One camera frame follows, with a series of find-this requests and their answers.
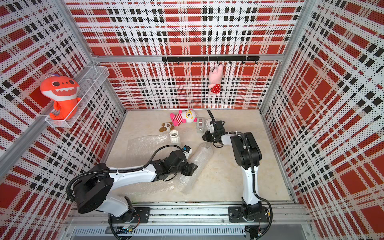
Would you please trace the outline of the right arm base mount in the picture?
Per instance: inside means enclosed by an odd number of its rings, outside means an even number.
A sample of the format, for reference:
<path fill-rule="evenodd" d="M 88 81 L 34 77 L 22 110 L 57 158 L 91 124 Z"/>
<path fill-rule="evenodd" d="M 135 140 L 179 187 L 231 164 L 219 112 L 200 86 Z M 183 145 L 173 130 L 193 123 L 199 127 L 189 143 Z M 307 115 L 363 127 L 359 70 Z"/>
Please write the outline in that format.
<path fill-rule="evenodd" d="M 247 210 L 240 206 L 228 207 L 230 223 L 268 223 L 270 215 L 266 207 Z"/>

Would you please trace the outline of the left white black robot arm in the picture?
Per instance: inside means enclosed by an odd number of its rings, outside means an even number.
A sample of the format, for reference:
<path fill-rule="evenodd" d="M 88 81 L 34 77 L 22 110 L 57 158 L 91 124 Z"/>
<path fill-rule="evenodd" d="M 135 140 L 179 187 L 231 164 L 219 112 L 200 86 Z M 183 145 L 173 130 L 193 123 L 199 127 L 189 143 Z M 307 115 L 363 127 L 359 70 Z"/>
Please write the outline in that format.
<path fill-rule="evenodd" d="M 66 187 L 68 198 L 74 201 L 78 213 L 86 214 L 92 211 L 107 213 L 125 222 L 138 216 L 128 197 L 114 197 L 112 191 L 138 183 L 166 181 L 169 176 L 182 174 L 191 177 L 198 169 L 194 163 L 188 162 L 192 152 L 189 146 L 175 148 L 170 155 L 161 160 L 155 160 L 157 149 L 143 166 L 133 168 L 109 168 L 105 163 L 97 164 L 86 173 L 80 174 L 69 181 Z"/>

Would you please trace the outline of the small white ribbed vase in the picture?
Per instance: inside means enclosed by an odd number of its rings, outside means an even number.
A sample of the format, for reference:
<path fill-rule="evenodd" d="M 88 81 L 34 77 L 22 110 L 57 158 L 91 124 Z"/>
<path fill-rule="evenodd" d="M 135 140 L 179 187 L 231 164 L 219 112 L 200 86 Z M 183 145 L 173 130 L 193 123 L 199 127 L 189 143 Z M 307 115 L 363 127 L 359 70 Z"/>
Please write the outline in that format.
<path fill-rule="evenodd" d="M 172 130 L 172 131 L 170 131 L 169 135 L 170 135 L 171 143 L 173 145 L 178 145 L 180 147 L 181 146 L 181 139 L 180 139 L 179 132 L 176 130 Z"/>

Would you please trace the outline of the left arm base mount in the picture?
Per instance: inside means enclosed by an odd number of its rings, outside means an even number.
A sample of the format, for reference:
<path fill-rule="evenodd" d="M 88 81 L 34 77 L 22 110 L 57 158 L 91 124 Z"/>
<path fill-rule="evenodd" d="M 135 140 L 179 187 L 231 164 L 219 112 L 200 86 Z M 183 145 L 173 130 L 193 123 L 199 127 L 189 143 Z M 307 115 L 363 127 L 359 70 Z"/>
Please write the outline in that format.
<path fill-rule="evenodd" d="M 135 210 L 128 210 L 120 217 L 111 215 L 108 223 L 112 224 L 146 224 L 149 220 L 151 208 L 135 208 Z"/>

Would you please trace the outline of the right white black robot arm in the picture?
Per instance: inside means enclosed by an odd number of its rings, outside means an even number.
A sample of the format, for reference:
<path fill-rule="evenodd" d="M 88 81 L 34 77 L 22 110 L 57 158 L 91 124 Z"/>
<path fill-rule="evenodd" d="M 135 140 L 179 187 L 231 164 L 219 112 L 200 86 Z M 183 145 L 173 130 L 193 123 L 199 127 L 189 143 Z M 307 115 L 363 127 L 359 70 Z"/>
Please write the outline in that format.
<path fill-rule="evenodd" d="M 238 131 L 227 132 L 224 121 L 215 119 L 206 122 L 208 130 L 203 135 L 203 140 L 209 143 L 231 146 L 234 158 L 242 169 L 243 194 L 239 207 L 229 207 L 229 219 L 231 223 L 262 222 L 271 220 L 272 214 L 268 208 L 262 206 L 266 201 L 259 196 L 258 169 L 262 160 L 261 150 L 251 132 Z"/>

